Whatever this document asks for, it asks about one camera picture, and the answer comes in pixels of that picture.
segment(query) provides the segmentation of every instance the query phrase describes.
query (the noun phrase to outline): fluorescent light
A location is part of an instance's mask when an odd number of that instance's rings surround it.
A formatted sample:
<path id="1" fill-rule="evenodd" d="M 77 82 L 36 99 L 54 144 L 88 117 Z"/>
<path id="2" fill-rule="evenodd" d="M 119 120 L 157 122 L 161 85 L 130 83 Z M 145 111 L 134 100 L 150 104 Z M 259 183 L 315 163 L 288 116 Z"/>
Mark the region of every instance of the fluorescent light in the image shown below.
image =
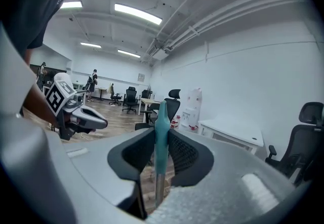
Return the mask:
<path id="1" fill-rule="evenodd" d="M 140 58 L 140 57 L 141 57 L 141 56 L 139 56 L 139 55 L 135 55 L 135 54 L 132 54 L 132 53 L 128 53 L 128 52 L 123 51 L 123 50 L 118 50 L 118 52 L 123 53 L 123 54 L 126 54 L 126 55 L 130 55 L 130 56 L 135 56 L 135 57 L 137 57 L 137 58 Z"/>
<path id="2" fill-rule="evenodd" d="M 81 2 L 63 3 L 61 9 L 65 9 L 65 8 L 82 8 L 82 3 Z"/>
<path id="3" fill-rule="evenodd" d="M 140 17 L 142 19 L 146 19 L 146 20 L 151 21 L 157 25 L 160 25 L 160 23 L 162 22 L 162 19 L 160 19 L 158 17 L 155 17 L 149 13 L 146 13 L 144 11 L 140 11 L 140 10 L 137 10 L 137 9 L 125 6 L 125 5 L 115 4 L 115 10 L 120 11 L 120 12 L 125 12 L 128 14 Z"/>
<path id="4" fill-rule="evenodd" d="M 89 43 L 80 43 L 83 46 L 89 46 L 89 47 L 94 47 L 94 48 L 101 48 L 100 45 L 94 45 L 94 44 L 89 44 Z"/>

